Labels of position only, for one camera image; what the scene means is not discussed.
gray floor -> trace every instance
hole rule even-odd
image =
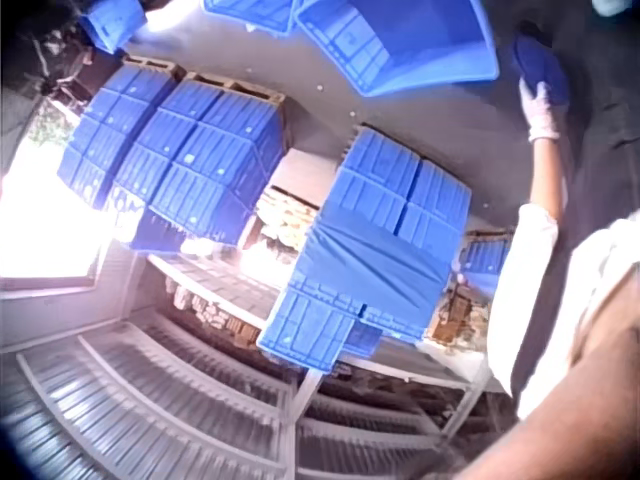
[[[309,153],[337,160],[352,136],[353,125],[372,124],[466,182],[473,190],[475,215],[496,226],[508,226],[515,222],[517,208],[526,199],[531,175],[510,40],[523,15],[539,17],[539,11],[545,11],[544,15],[552,17],[553,12],[536,6],[549,5],[548,1],[484,3],[500,59],[497,81],[379,98],[360,97],[300,30],[285,39],[260,31],[249,33],[244,25],[207,15],[200,8],[168,30],[152,33],[142,29],[128,50],[284,92],[295,100],[288,106],[294,145]],[[590,8],[589,3],[582,2],[581,11],[584,6]]]

wooden pallet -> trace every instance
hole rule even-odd
[[[123,63],[129,65],[135,65],[138,67],[148,67],[156,70],[166,70],[176,80],[180,81],[184,78],[186,71],[180,65],[167,60],[160,60],[157,58],[141,57],[138,55],[127,55]]]
[[[280,107],[287,98],[283,93],[256,85],[255,83],[245,82],[244,80],[235,80],[233,78],[213,73],[189,72],[185,79],[213,85],[222,90],[250,95],[252,97],[259,98],[260,100],[264,100],[265,102],[269,102],[277,107]]]

blue plastic crate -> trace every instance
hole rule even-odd
[[[73,190],[92,208],[101,210],[111,190],[113,176],[83,159],[76,170],[71,184]]]
[[[291,289],[280,293],[257,344],[297,365],[331,372],[356,318]]]
[[[407,343],[417,342],[422,339],[425,329],[429,326],[441,295],[442,292],[438,292],[437,296],[432,295],[435,297],[432,299],[432,307],[425,310],[424,315],[421,315],[420,318],[400,318],[377,308],[366,306],[360,321],[371,327],[379,328],[390,337]]]
[[[138,135],[136,143],[173,159],[195,127],[195,120],[158,109]]]
[[[98,93],[91,99],[84,113],[88,117],[102,122],[118,101],[119,95],[117,92],[112,92],[106,88],[101,88]]]
[[[105,210],[114,216],[114,238],[131,250],[179,252],[186,233],[153,213],[147,203],[113,184]]]
[[[364,304],[349,295],[340,293],[337,290],[322,285],[314,280],[308,279],[305,275],[294,270],[289,279],[289,288],[304,293],[310,297],[320,300],[331,307],[342,310],[354,317],[362,312]]]
[[[73,177],[78,170],[78,166],[82,161],[82,153],[69,145],[62,155],[60,166],[58,167],[58,177],[62,182],[70,187],[73,183]]]
[[[131,145],[125,134],[101,125],[94,135],[84,155],[85,160],[99,167],[109,175],[114,175]]]
[[[175,162],[227,186],[248,210],[267,186],[251,143],[209,125],[196,127]]]
[[[243,93],[225,92],[202,122],[251,141],[267,177],[284,155],[280,113],[278,107],[268,101]]]
[[[349,332],[342,351],[369,358],[378,348],[380,337],[382,337],[382,330],[356,321]]]
[[[178,84],[164,102],[162,109],[200,120],[223,90],[196,80],[184,80]]]
[[[204,0],[207,13],[224,15],[278,36],[293,29],[293,13],[301,0]]]
[[[134,137],[153,114],[153,111],[153,105],[149,102],[122,95],[109,111],[103,123],[114,130]]]
[[[102,88],[106,88],[107,90],[117,93],[123,93],[131,82],[133,82],[133,80],[138,76],[140,70],[141,68],[138,65],[125,63],[116,70],[111,77],[109,77],[109,80],[107,80],[107,83],[105,83]]]
[[[334,204],[366,218],[372,225],[393,233],[405,200],[381,185],[340,168],[325,205]]]
[[[409,203],[463,232],[469,215],[471,190],[429,161],[422,161]]]
[[[116,174],[116,183],[142,201],[150,202],[169,164],[168,158],[134,143]]]
[[[173,163],[151,209],[197,237],[236,244],[251,216],[224,185]]]
[[[420,157],[408,148],[370,128],[361,128],[342,168],[406,199],[419,164]]]
[[[138,74],[129,82],[123,93],[143,102],[159,105],[176,86],[171,72],[165,68],[148,65],[140,66],[138,69]]]
[[[96,47],[115,53],[147,18],[138,0],[98,0],[78,22]]]
[[[80,123],[73,130],[71,138],[69,138],[69,145],[75,148],[78,152],[84,153],[87,147],[93,140],[94,135],[100,128],[100,123],[86,115],[80,118]]]
[[[480,0],[316,0],[295,16],[363,96],[499,74]]]
[[[429,212],[407,204],[397,236],[450,265],[463,233]]]
[[[460,256],[460,272],[472,287],[493,296],[509,246],[508,239],[471,242]]]

person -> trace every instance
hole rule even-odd
[[[563,162],[552,86],[520,82],[529,202],[489,320],[494,376],[521,418],[460,479],[640,478],[640,35],[584,45],[593,80],[581,162]],[[567,179],[563,208],[563,178]]]

white glove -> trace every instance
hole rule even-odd
[[[538,83],[538,91],[535,96],[531,94],[525,81],[520,79],[520,100],[522,111],[529,122],[529,142],[533,143],[538,138],[560,138],[556,121],[551,112],[548,87],[544,82]]]

